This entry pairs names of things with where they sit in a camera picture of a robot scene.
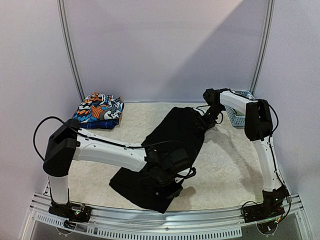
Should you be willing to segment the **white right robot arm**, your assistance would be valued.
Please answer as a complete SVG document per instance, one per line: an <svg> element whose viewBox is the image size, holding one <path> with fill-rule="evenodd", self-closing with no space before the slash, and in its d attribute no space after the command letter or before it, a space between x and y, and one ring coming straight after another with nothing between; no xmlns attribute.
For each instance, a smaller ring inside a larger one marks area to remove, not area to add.
<svg viewBox="0 0 320 240"><path fill-rule="evenodd" d="M214 126L218 115L230 107L244 115L244 133L252 142L259 159L263 177L263 202L258 213L262 218L269 218L278 210L278 203L289 197L284 178L279 173L279 166L273 145L273 126L271 111L274 109L265 99L237 94L228 88L208 88L203 99L209 106L202 115L208 127Z"/></svg>

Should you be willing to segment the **black trousers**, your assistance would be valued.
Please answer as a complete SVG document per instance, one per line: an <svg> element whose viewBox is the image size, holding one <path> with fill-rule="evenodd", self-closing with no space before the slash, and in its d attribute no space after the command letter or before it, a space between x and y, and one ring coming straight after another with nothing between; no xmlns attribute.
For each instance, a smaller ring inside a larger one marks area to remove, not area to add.
<svg viewBox="0 0 320 240"><path fill-rule="evenodd" d="M193 154L197 158L206 133L206 130L198 129L195 124L197 112L200 111L192 107L172 108L142 142L146 152L146 164L142 170L120 168L111 178L110 187L140 208L165 213L174 198L166 199L156 195L156 191L149 187L150 178L147 169L160 167L166 173L173 175L175 181L182 186L184 179L175 178L170 169L169 154L184 148L188 154Z"/></svg>

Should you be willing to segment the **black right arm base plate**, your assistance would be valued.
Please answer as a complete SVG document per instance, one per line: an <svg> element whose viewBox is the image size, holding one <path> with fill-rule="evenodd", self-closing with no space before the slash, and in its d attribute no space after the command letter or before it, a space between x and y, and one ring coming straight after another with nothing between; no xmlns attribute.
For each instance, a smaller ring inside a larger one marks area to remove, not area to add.
<svg viewBox="0 0 320 240"><path fill-rule="evenodd" d="M282 222L290 213L292 202L289 198L288 209L283 206L283 199L279 197L266 199L263 203L254 201L245 202L240 208L240 214L245 223L265 221L274 225Z"/></svg>

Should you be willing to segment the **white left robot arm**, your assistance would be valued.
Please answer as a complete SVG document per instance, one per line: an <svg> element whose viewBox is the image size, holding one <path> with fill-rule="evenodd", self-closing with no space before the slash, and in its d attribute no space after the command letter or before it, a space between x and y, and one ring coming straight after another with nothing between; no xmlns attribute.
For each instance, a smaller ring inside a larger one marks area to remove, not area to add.
<svg viewBox="0 0 320 240"><path fill-rule="evenodd" d="M110 187L141 208L163 212L180 195L183 179L175 157L185 153L182 142L130 144L90 133L75 119L63 121L49 116L41 123L49 120L56 120L61 126L48 139L42 167L49 179L54 207L63 217L70 217L75 211L68 181L71 165L76 161L119 167L110 179Z"/></svg>

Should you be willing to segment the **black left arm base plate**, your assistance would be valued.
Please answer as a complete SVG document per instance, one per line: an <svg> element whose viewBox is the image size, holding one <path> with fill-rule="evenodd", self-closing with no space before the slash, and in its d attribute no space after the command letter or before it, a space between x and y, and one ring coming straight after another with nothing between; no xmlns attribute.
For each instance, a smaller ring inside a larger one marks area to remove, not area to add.
<svg viewBox="0 0 320 240"><path fill-rule="evenodd" d="M92 208L88 205L68 202L57 204L52 202L48 212L58 217L68 219L70 222L88 223L91 218Z"/></svg>

